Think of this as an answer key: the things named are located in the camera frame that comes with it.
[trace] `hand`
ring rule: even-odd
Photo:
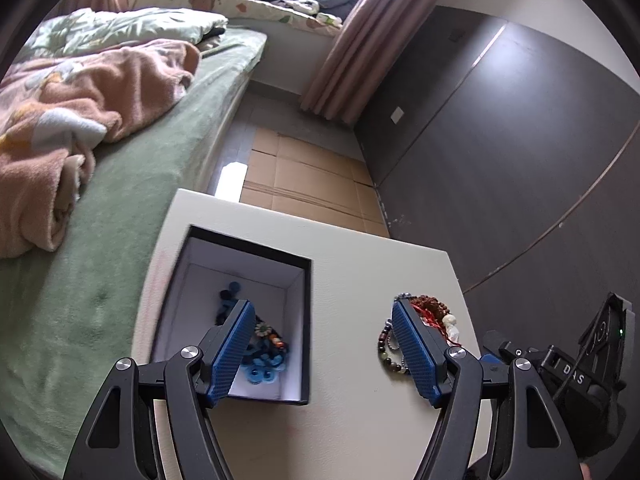
[[[580,469],[582,470],[582,478],[584,478],[584,480],[591,480],[591,471],[589,471],[589,466],[586,464],[580,464]]]

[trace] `bead bracelet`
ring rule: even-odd
[[[397,351],[400,349],[399,345],[395,347],[391,345],[390,339],[393,333],[392,330],[393,325],[391,323],[391,319],[387,319],[385,321],[385,327],[382,329],[382,332],[380,332],[380,337],[378,338],[378,357],[380,357],[382,364],[385,365],[389,371],[398,374],[411,375],[409,368],[406,367],[404,362],[404,356],[402,356],[400,364],[398,364],[395,361],[392,361],[391,357],[389,357],[389,354],[386,352],[387,346],[391,351]]]

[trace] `metal screw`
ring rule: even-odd
[[[531,370],[531,363],[529,362],[529,360],[525,359],[524,357],[520,357],[518,359],[516,359],[516,366],[520,369],[520,370]]]
[[[131,366],[131,359],[128,357],[123,357],[116,363],[117,370],[126,370]]]
[[[185,346],[182,350],[180,350],[180,355],[185,359],[191,359],[192,357],[196,357],[196,355],[198,355],[198,347]]]
[[[452,346],[449,348],[449,355],[454,359],[464,359],[466,357],[466,350],[459,346]]]

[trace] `red string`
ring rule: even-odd
[[[437,328],[442,334],[443,338],[449,341],[449,343],[452,344],[453,346],[462,346],[460,343],[454,343],[451,339],[449,339],[449,336],[447,335],[447,331],[443,329],[440,323],[438,323],[438,320],[433,315],[433,312],[425,308],[420,308],[419,306],[414,305],[413,303],[411,304],[411,306],[418,313],[418,316],[420,316],[420,318],[422,319],[422,322],[425,325]]]

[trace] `green bed sheet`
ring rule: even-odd
[[[122,142],[95,175],[60,248],[0,260],[0,418],[31,464],[61,477],[95,394],[130,353],[146,268],[179,187],[193,189],[266,36],[230,28],[187,95]]]

